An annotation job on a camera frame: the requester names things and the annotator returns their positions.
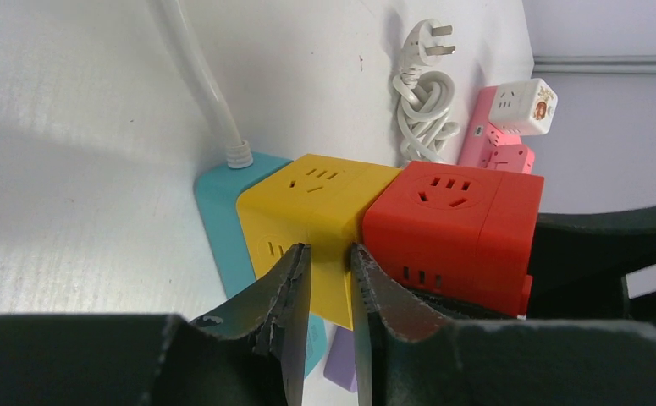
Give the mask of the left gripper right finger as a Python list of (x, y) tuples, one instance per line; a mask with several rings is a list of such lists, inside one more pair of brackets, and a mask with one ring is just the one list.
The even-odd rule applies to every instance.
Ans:
[(454, 319), (350, 249), (361, 405), (656, 405), (656, 327)]

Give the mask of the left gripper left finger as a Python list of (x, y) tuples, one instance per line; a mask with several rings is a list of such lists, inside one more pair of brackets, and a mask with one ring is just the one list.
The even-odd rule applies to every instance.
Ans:
[(311, 248), (219, 307), (0, 315), (0, 405), (299, 405)]

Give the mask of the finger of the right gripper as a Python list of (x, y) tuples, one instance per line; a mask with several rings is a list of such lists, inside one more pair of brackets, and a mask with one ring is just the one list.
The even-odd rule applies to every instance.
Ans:
[(458, 299), (446, 298), (425, 290), (407, 288), (407, 290), (425, 302), (437, 312), (452, 319), (474, 320), (514, 320), (514, 316), (506, 315), (495, 310), (482, 307)]

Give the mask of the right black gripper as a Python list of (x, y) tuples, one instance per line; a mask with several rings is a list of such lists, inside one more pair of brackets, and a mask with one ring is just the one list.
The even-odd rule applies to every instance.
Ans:
[(625, 276), (656, 265), (656, 206), (540, 213), (529, 260), (527, 316), (625, 319), (656, 326), (656, 291), (630, 298)]

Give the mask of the purple power strip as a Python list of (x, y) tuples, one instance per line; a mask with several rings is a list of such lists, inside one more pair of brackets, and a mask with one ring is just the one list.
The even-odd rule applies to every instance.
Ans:
[(323, 376), (348, 392), (357, 393), (355, 336), (351, 330), (336, 327)]

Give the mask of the red cube adapter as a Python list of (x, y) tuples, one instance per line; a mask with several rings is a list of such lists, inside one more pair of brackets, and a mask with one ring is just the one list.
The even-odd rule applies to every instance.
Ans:
[(408, 288), (525, 315), (544, 179), (412, 162), (363, 217), (364, 245)]

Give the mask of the yellow cube adapter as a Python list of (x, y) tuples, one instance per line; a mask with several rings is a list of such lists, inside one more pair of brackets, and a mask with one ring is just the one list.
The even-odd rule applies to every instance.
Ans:
[(294, 244), (311, 246), (312, 314), (352, 329), (350, 247), (396, 167), (304, 155), (242, 192), (236, 203), (257, 278)]

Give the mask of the teal power strip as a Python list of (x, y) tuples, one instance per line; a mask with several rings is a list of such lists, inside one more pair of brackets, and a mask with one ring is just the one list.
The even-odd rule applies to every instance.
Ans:
[(228, 299), (256, 281), (236, 210), (237, 199), (289, 163), (289, 159), (255, 153), (249, 167), (233, 169), (226, 163), (219, 164), (195, 181), (197, 208)]

